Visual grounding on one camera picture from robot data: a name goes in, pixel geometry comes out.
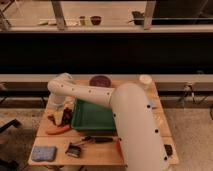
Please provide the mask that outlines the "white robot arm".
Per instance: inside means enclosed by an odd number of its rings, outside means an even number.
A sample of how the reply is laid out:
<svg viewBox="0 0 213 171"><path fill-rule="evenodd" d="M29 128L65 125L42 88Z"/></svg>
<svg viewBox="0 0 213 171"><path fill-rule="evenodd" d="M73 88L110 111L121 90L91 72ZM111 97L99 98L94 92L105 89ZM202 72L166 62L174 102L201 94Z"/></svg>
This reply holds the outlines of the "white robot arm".
<svg viewBox="0 0 213 171"><path fill-rule="evenodd" d="M145 90L136 83L116 88L75 84L63 73L48 82L51 106L66 96L111 108L126 171L173 171Z"/></svg>

